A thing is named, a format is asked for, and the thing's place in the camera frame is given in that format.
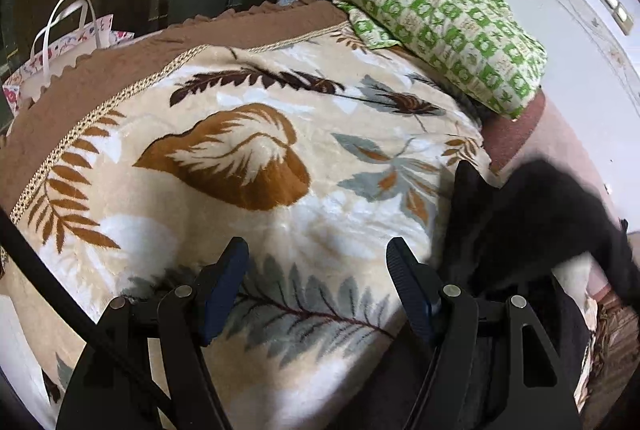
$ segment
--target black cable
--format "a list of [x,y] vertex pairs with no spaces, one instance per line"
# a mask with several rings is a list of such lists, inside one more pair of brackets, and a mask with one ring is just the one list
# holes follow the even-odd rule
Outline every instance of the black cable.
[[177,427],[174,404],[154,381],[132,362],[130,357],[115,348],[110,338],[100,330],[87,314],[82,311],[71,295],[47,269],[40,257],[24,240],[18,228],[0,207],[0,246],[4,247],[15,265],[36,288],[38,293],[53,307],[87,345],[111,358],[127,376],[134,380],[153,403]]

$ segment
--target pillow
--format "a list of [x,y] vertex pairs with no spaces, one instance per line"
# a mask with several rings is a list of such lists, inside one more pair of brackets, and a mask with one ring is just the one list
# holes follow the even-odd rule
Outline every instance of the pillow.
[[517,119],[535,97],[544,47],[505,0],[334,0],[369,48],[404,44],[463,92]]

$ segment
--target green and white fabric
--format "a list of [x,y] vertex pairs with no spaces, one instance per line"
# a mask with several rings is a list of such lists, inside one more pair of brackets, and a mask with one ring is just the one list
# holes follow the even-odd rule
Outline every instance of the green and white fabric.
[[334,0],[369,48],[404,45],[463,92],[517,119],[546,65],[505,0]]

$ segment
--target white bag handle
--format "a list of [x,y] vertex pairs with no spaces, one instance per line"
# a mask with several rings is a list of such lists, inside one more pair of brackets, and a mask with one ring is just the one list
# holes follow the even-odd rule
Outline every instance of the white bag handle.
[[[49,83],[51,80],[51,75],[49,72],[49,33],[51,31],[52,26],[58,23],[60,20],[66,18],[71,13],[73,13],[74,11],[77,11],[80,7],[82,7],[82,11],[80,13],[80,25],[78,27],[78,29],[81,29],[82,27],[84,27],[84,22],[86,20],[86,6],[88,5],[89,10],[91,11],[92,19],[94,20],[95,47],[102,48],[102,45],[100,43],[100,34],[98,34],[98,23],[95,18],[94,6],[92,5],[91,0],[77,0],[76,2],[71,4],[69,7],[64,9],[60,14],[56,16],[56,11],[64,1],[65,0],[58,1],[58,3],[53,9],[53,12],[51,13],[51,16],[49,17],[47,26],[43,29],[44,40],[42,41],[42,73],[44,75],[44,81],[47,86],[49,86]],[[38,39],[41,32],[42,31],[40,31],[36,36],[36,40]],[[33,42],[33,46],[31,47],[32,58],[34,57],[34,48],[35,48],[35,41]]]

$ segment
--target beige blanket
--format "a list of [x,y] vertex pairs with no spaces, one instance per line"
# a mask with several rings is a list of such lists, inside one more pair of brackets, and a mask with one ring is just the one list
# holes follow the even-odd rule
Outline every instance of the beige blanket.
[[[457,163],[491,177],[476,125],[424,79],[345,24],[194,48],[69,132],[12,219],[94,320],[114,296],[188,281],[242,236],[251,269],[204,350],[220,399],[239,430],[322,428],[404,321],[386,243],[436,258]],[[65,386],[83,342],[11,261],[4,280]]]

